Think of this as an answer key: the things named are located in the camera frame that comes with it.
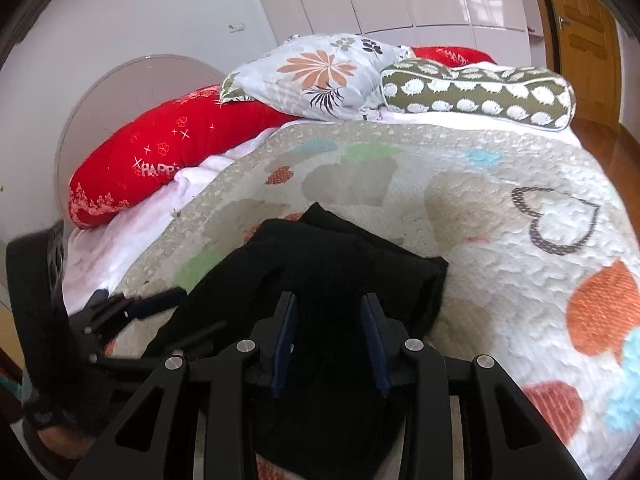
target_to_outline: wooden floor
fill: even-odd
[[[618,190],[640,239],[640,144],[626,131],[583,119],[574,119],[571,128]]]

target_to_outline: black clamp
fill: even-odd
[[[168,355],[133,394],[71,475],[71,480],[190,478],[197,403],[209,388],[205,480],[255,480],[248,400],[254,388],[286,388],[297,323],[296,298],[284,292],[274,316],[249,339],[189,362]],[[566,447],[490,356],[472,362],[443,357],[386,318],[373,294],[361,319],[372,373],[383,395],[409,392],[401,480],[452,478],[449,397],[463,421],[465,477],[473,480],[584,480]]]

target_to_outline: white wall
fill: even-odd
[[[640,43],[626,34],[619,23],[622,98],[620,124],[640,142]]]
[[[235,22],[246,28],[230,34]],[[108,71],[141,56],[179,54],[228,73],[275,46],[260,0],[53,0],[0,71],[0,240],[60,217],[60,134]]]

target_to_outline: red pillow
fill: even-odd
[[[125,124],[76,170],[69,215],[81,229],[109,222],[169,182],[267,128],[297,119],[260,101],[218,104],[218,88],[196,90]]]
[[[415,57],[433,59],[450,68],[488,61],[495,64],[491,56],[465,46],[414,46]]]

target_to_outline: floral pillow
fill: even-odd
[[[382,71],[367,102],[393,112],[464,112],[562,130],[575,115],[574,89],[546,68],[448,68],[431,59],[406,59]]]
[[[222,83],[220,102],[256,99],[276,110],[318,120],[376,120],[366,106],[388,65],[412,57],[409,47],[354,34],[291,38],[242,65]]]

